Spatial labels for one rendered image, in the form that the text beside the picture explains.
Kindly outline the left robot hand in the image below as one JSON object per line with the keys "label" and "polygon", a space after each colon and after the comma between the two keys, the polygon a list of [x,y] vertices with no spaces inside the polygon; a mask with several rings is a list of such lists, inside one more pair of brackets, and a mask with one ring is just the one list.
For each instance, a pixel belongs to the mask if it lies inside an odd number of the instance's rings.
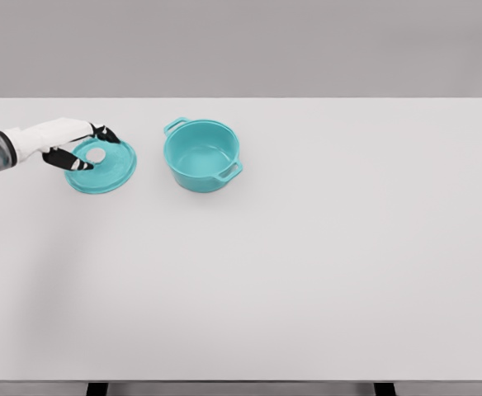
{"label": "left robot hand", "polygon": [[73,153],[61,148],[62,145],[92,137],[110,144],[121,141],[116,134],[103,124],[93,124],[85,120],[61,118],[43,124],[40,133],[43,139],[42,158],[51,166],[66,171],[85,171],[94,168]]}

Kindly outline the teal pot lid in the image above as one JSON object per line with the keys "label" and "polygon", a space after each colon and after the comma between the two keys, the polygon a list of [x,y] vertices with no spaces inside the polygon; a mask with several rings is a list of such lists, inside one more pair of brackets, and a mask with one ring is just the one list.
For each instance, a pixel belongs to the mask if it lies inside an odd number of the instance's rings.
{"label": "teal pot lid", "polygon": [[123,186],[133,175],[137,157],[133,148],[121,140],[112,144],[90,138],[77,145],[72,153],[87,162],[87,154],[93,149],[101,149],[105,157],[86,171],[65,171],[67,183],[76,191],[86,194],[102,194]]}

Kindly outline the teal pot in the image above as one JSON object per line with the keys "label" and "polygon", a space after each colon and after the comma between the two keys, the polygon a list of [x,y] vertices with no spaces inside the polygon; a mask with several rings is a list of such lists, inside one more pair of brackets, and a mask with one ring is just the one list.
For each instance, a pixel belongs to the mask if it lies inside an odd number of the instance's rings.
{"label": "teal pot", "polygon": [[239,139],[227,125],[180,117],[163,132],[165,161],[176,182],[189,191],[217,191],[243,171]]}

